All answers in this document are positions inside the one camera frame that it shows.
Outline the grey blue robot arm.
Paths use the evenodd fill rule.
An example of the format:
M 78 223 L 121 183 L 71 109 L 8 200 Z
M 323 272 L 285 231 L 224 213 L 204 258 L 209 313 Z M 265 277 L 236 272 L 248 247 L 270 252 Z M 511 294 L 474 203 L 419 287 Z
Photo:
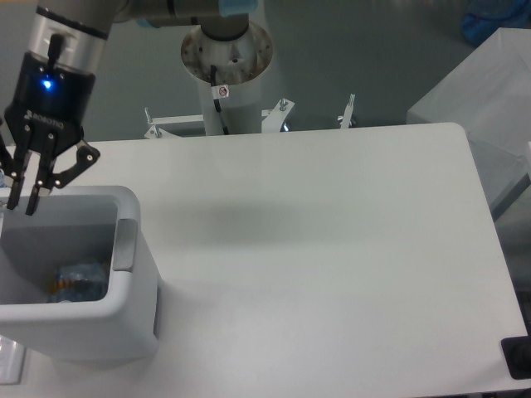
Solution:
M 26 213 L 40 199 L 66 187 L 100 157 L 84 138 L 82 121 L 111 28 L 145 21 L 153 27 L 192 26 L 199 42 L 184 50 L 192 71 L 212 86 L 247 82 L 258 75 L 252 43 L 254 1 L 40 1 L 16 89 L 2 124 L 15 148 L 1 151 L 7 208 L 20 201 L 30 157 L 37 176 Z

